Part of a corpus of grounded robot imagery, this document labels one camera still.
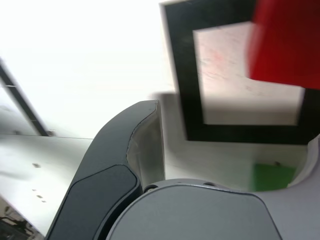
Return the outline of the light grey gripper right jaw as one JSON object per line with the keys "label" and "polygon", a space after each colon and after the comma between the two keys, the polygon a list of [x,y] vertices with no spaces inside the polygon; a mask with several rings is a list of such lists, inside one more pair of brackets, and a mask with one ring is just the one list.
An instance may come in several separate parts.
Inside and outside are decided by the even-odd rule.
{"label": "light grey gripper right jaw", "polygon": [[288,188],[240,192],[196,184],[162,184],[131,203],[109,240],[317,240],[320,237],[320,140]]}

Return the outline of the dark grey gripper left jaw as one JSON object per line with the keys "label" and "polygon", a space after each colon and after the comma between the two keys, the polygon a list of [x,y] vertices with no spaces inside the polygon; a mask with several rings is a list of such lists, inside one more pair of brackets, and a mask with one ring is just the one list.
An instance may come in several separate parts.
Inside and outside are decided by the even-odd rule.
{"label": "dark grey gripper left jaw", "polygon": [[97,133],[46,235],[49,240],[104,240],[144,189],[165,179],[161,104],[126,108]]}

